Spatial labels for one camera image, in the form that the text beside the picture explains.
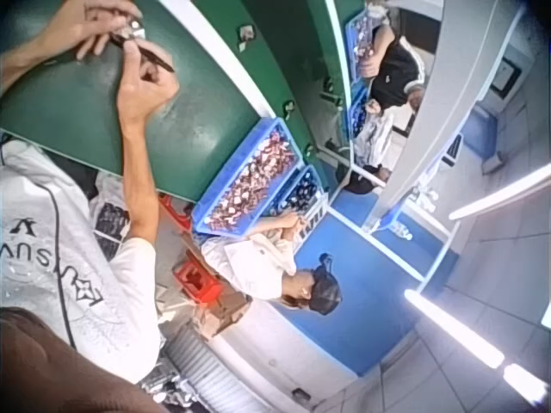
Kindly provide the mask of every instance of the red chair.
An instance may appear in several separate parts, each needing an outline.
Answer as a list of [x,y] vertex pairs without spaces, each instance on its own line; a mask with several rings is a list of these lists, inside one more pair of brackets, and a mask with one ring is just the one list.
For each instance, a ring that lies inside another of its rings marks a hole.
[[188,260],[172,269],[183,291],[200,304],[211,304],[218,299],[224,286],[210,274],[189,251]]
[[[173,201],[183,204],[183,206],[178,207],[178,209],[182,209],[180,213],[174,208]],[[167,194],[160,195],[159,202],[161,203],[163,209],[176,221],[176,224],[180,227],[180,229],[183,231],[191,230],[191,210],[193,209],[193,204],[183,200],[174,199]]]

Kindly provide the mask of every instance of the black cap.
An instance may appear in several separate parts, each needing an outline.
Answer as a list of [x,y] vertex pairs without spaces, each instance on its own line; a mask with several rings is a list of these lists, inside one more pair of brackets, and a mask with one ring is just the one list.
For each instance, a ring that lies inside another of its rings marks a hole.
[[327,254],[322,254],[320,257],[322,265],[317,267],[313,272],[315,282],[312,287],[312,297],[309,301],[310,310],[324,316],[335,310],[338,303],[342,300],[337,279],[327,269],[329,266],[327,258]]

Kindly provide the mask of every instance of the plastic bottle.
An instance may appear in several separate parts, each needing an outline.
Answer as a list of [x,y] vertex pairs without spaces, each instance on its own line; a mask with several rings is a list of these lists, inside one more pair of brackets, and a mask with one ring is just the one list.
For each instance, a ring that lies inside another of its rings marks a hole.
[[394,221],[389,229],[397,237],[404,238],[408,241],[413,239],[413,235],[410,233],[410,230],[407,229],[407,226],[399,221]]

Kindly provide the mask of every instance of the black shirt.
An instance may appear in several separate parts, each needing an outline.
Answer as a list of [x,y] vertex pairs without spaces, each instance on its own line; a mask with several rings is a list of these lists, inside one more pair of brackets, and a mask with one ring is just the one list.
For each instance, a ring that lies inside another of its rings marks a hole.
[[406,90],[424,83],[424,65],[406,38],[396,34],[381,62],[379,74],[371,86],[371,97],[382,110],[407,103]]

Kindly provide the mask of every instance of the white shirt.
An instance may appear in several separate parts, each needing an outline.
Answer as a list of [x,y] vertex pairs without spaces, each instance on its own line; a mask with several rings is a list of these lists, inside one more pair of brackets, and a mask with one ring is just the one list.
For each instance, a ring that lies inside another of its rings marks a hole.
[[296,273],[293,243],[281,234],[281,230],[268,231],[241,240],[213,237],[201,252],[208,265],[237,290],[256,299],[278,299],[283,273]]
[[357,164],[379,166],[387,154],[392,140],[394,116],[384,113],[382,116],[368,114],[365,125],[352,141]]
[[32,145],[11,141],[2,151],[2,306],[33,312],[67,342],[70,331],[78,353],[99,367],[133,383],[143,379],[160,343],[155,249],[131,238],[107,262],[77,184]]

